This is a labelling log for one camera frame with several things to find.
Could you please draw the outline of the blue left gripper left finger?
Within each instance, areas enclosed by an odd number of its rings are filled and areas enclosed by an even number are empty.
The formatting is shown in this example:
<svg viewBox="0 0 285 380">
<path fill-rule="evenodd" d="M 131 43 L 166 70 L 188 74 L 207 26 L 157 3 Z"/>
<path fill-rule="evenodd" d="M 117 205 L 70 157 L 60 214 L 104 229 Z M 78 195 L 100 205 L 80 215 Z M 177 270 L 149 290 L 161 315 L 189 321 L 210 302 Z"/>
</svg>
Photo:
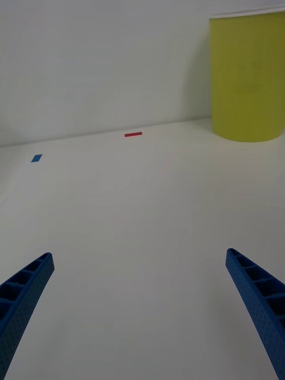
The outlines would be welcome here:
<svg viewBox="0 0 285 380">
<path fill-rule="evenodd" d="M 53 256 L 47 252 L 0 286 L 0 378 L 7 374 L 54 269 Z"/>
</svg>

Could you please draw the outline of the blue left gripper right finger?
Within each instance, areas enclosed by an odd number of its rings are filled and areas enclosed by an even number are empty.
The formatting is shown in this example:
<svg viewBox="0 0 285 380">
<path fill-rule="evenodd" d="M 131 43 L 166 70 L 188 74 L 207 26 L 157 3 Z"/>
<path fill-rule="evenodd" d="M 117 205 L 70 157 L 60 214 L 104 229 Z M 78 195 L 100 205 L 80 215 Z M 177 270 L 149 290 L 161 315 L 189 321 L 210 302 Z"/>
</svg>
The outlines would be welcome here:
<svg viewBox="0 0 285 380">
<path fill-rule="evenodd" d="M 284 284 L 233 248 L 227 250 L 226 268 L 247 308 L 278 379 L 284 379 Z"/>
</svg>

